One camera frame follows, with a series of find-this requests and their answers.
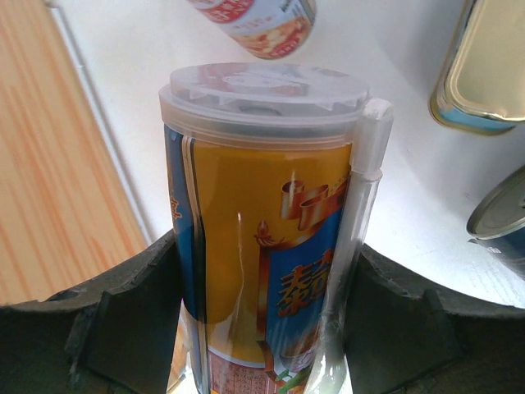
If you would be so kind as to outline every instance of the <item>canned congee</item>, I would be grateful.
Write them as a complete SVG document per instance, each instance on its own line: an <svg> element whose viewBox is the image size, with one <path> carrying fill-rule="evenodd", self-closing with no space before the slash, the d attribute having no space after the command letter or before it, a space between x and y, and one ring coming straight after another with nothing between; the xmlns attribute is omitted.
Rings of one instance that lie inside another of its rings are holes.
<svg viewBox="0 0 525 394"><path fill-rule="evenodd" d="M362 82L217 64L160 93L201 393L301 393L315 356Z"/></svg>

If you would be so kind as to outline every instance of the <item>metal can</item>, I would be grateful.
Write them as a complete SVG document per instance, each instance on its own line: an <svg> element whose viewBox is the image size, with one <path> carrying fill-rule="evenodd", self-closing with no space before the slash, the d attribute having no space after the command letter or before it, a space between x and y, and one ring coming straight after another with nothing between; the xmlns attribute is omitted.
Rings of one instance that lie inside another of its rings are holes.
<svg viewBox="0 0 525 394"><path fill-rule="evenodd" d="M216 64L175 71L160 97L199 391L301 393L368 88Z"/></svg>
<svg viewBox="0 0 525 394"><path fill-rule="evenodd" d="M430 100L433 117L492 135L525 121L523 37L523 0L467 1Z"/></svg>
<svg viewBox="0 0 525 394"><path fill-rule="evenodd" d="M474 210L467 231L525 280L525 167L499 184Z"/></svg>
<svg viewBox="0 0 525 394"><path fill-rule="evenodd" d="M278 59L310 35L315 0L189 0L248 52Z"/></svg>

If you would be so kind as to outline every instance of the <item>can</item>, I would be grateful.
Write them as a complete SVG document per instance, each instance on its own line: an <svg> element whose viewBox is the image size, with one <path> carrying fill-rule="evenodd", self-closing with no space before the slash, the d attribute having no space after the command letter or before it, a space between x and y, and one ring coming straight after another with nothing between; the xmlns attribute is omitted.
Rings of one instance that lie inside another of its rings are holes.
<svg viewBox="0 0 525 394"><path fill-rule="evenodd" d="M189 0L241 47L261 59L291 54L310 35L315 0Z"/></svg>
<svg viewBox="0 0 525 394"><path fill-rule="evenodd" d="M445 126L489 135L524 122L523 37L523 0L467 1L430 100L433 117Z"/></svg>
<svg viewBox="0 0 525 394"><path fill-rule="evenodd" d="M525 166L474 210L467 231L475 242L525 280Z"/></svg>
<svg viewBox="0 0 525 394"><path fill-rule="evenodd" d="M368 87L306 66L175 71L160 92L201 393L301 393Z"/></svg>

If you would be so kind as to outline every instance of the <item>gold tin lid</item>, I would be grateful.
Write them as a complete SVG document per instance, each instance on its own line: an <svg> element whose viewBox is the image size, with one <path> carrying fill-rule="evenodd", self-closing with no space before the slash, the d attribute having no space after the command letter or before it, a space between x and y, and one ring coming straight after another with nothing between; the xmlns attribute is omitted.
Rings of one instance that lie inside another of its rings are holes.
<svg viewBox="0 0 525 394"><path fill-rule="evenodd" d="M525 0L474 3L445 92L470 115L525 121Z"/></svg>
<svg viewBox="0 0 525 394"><path fill-rule="evenodd" d="M477 239L506 236L525 227L525 167L501 182L474 209L467 231Z"/></svg>

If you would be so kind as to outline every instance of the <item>clear plastic lid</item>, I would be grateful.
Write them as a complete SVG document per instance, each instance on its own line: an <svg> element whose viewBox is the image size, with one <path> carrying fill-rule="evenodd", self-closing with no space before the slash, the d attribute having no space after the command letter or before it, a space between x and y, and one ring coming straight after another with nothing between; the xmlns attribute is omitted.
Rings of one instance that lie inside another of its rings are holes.
<svg viewBox="0 0 525 394"><path fill-rule="evenodd" d="M174 71L160 99L164 123L199 140L318 149L352 139L368 86L321 68L218 63Z"/></svg>

